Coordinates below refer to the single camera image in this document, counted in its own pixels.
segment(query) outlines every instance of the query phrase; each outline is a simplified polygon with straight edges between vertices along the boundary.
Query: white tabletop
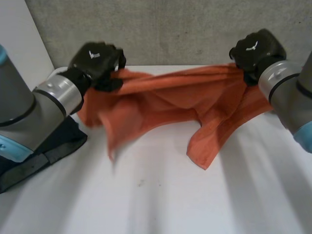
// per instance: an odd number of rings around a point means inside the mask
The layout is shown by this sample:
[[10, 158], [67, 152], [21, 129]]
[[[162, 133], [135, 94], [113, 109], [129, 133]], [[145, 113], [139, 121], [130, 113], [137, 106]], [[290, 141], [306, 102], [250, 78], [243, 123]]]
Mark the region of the white tabletop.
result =
[[186, 156], [196, 122], [148, 132], [114, 166], [104, 129], [81, 128], [81, 149], [0, 195], [0, 234], [312, 233], [312, 155], [272, 113], [237, 129], [206, 171]]

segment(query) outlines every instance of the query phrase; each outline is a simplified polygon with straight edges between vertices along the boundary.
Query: gray wall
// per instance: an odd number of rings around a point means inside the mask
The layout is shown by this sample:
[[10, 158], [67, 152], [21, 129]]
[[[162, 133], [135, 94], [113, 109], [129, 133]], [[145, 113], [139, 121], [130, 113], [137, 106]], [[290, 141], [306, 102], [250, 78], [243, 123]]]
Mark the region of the gray wall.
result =
[[54, 66], [86, 41], [122, 47], [128, 65], [229, 62], [248, 33], [268, 28], [300, 63], [312, 50], [311, 0], [26, 0]]

